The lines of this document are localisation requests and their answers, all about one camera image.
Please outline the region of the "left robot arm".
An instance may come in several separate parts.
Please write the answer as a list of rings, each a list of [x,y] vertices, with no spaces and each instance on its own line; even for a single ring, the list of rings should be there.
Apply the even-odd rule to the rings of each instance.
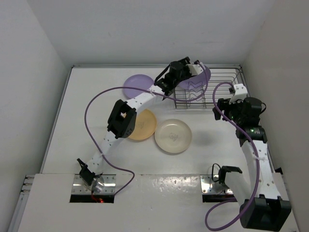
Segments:
[[[154,84],[148,89],[137,88],[142,93],[129,100],[117,100],[108,118],[107,134],[104,137],[103,144],[98,145],[94,136],[91,134],[87,124],[87,113],[91,103],[100,95],[108,92],[105,90],[97,94],[87,105],[84,113],[84,124],[86,130],[97,147],[99,153],[92,159],[84,163],[77,159],[81,166],[79,176],[88,185],[91,186],[96,177],[103,173],[101,164],[106,156],[111,154],[113,148],[117,147],[125,138],[129,137],[136,124],[137,115],[164,99],[172,99],[171,94],[176,86],[185,80],[195,77],[205,72],[205,66],[199,61],[190,62],[190,58],[185,57],[178,61],[171,62],[154,80]]]

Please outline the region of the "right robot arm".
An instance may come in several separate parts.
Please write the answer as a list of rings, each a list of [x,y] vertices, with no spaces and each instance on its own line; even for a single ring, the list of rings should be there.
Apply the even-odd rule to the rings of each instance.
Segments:
[[[222,119],[236,128],[250,177],[247,183],[239,167],[220,168],[218,182],[232,190],[239,213],[229,223],[214,230],[224,230],[240,221],[245,229],[280,231],[292,207],[288,200],[282,199],[269,165],[267,135],[259,124],[266,104],[253,97],[221,98],[213,103],[215,120]]]

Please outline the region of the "cream plate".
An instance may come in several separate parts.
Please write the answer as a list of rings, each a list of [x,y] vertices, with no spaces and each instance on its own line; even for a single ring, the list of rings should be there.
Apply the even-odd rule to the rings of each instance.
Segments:
[[[163,151],[178,154],[190,146],[192,131],[185,122],[179,119],[167,119],[157,125],[154,139]]]

